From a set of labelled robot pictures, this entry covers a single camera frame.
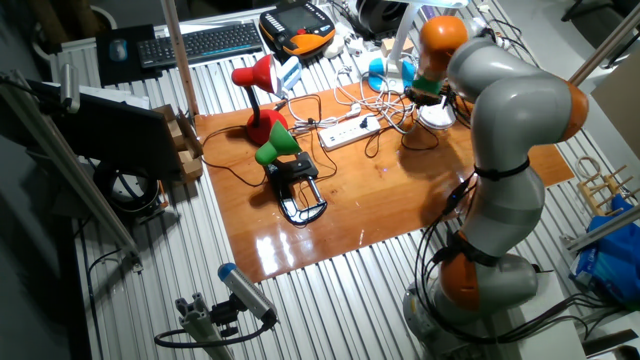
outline black keyboard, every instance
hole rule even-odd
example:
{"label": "black keyboard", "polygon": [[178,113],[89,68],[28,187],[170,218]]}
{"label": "black keyboard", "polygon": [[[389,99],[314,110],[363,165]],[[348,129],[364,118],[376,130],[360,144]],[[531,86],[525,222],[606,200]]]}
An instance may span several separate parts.
{"label": "black keyboard", "polygon": [[[260,35],[253,24],[219,27],[185,34],[184,47],[189,63],[225,58],[262,50]],[[143,68],[171,67],[176,64],[171,38],[138,43]]]}

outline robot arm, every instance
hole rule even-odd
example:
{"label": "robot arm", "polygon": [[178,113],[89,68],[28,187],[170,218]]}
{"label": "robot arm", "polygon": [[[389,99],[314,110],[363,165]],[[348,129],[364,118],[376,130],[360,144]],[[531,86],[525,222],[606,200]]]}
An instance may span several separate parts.
{"label": "robot arm", "polygon": [[[440,18],[445,19],[435,18],[421,31],[421,59],[427,62],[414,87],[437,94],[439,87],[434,84],[442,81],[445,74],[439,70],[446,62],[451,88],[475,105],[471,139],[478,179],[472,208],[453,236],[458,250],[440,264],[439,279],[427,296],[447,322],[467,324],[536,294],[532,265],[507,254],[533,231],[544,205],[544,185],[529,167],[528,152],[533,146],[572,137],[586,120],[588,101],[573,85],[488,39],[466,41],[451,53],[450,47],[441,45],[451,42],[441,37],[462,38],[464,24],[455,17]],[[415,286],[423,291],[420,284]],[[405,317],[414,319],[409,325],[416,334],[424,335],[424,326],[420,328],[415,319],[431,315],[427,309],[405,306]]]}

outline wooden board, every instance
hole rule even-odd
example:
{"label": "wooden board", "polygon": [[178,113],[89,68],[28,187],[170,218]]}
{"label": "wooden board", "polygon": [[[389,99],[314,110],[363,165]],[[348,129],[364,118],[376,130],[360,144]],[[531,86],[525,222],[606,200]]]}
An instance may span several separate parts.
{"label": "wooden board", "polygon": [[[359,97],[359,86],[346,90]],[[335,102],[332,91],[319,93],[322,116],[340,116],[349,107]],[[372,96],[370,89],[365,96]],[[273,104],[264,108],[273,108]],[[302,118],[318,117],[313,99],[292,104]],[[290,126],[294,120],[287,108],[281,113]],[[196,130],[203,141],[208,134],[233,125],[243,125],[251,110],[240,110],[212,116],[197,116]],[[236,264],[252,281],[325,260],[361,248],[430,223],[442,210],[444,200],[461,179],[473,171],[470,131],[456,124],[437,132],[439,146],[430,151],[404,148],[396,131],[386,131],[380,137],[379,153],[373,159],[365,156],[367,139],[331,151],[328,155],[337,164],[333,177],[318,182],[318,188],[329,203],[327,211],[315,222],[297,228],[284,218],[268,184],[250,187],[229,171],[209,167],[211,181],[220,206]],[[320,177],[330,175],[333,165],[322,152],[317,134],[298,138],[303,150],[314,159]],[[434,138],[419,128],[405,138],[413,147],[434,144]],[[376,142],[369,145],[369,153]],[[207,162],[232,168],[251,183],[260,183],[264,170],[254,160],[257,146],[251,144],[242,129],[217,135],[204,147]],[[284,157],[287,161],[293,157]],[[545,186],[573,177],[555,146],[539,146],[530,152],[533,168]],[[315,204],[305,185],[295,186],[299,207],[306,207],[300,189]]]}

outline red lamp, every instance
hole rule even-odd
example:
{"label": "red lamp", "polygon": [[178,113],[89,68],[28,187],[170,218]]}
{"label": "red lamp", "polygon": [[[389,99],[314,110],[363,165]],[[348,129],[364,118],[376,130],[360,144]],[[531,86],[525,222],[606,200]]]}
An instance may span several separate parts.
{"label": "red lamp", "polygon": [[284,116],[275,110],[260,109],[256,95],[251,86],[274,94],[278,87],[276,76],[276,62],[272,55],[267,55],[250,68],[235,69],[231,73],[231,80],[237,86],[244,87],[253,108],[253,115],[247,122],[247,134],[249,138],[258,145],[263,145],[269,141],[271,128],[276,122],[280,122],[285,129],[288,128]]}

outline power strip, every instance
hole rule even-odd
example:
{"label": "power strip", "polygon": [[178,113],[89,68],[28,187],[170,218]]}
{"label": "power strip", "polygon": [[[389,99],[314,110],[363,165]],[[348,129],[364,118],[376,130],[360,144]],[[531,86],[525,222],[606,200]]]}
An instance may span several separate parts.
{"label": "power strip", "polygon": [[336,126],[318,132],[322,146],[335,150],[380,131],[380,123],[373,114],[366,114],[343,121]]}

